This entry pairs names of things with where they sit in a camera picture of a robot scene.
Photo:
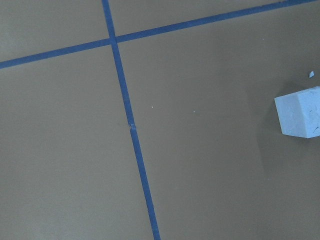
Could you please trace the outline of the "light blue foam block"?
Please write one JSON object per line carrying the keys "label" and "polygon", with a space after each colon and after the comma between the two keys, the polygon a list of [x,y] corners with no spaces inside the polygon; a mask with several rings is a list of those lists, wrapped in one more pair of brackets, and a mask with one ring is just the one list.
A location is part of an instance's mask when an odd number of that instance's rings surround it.
{"label": "light blue foam block", "polygon": [[320,135],[320,88],[297,91],[274,99],[283,135],[314,138]]}

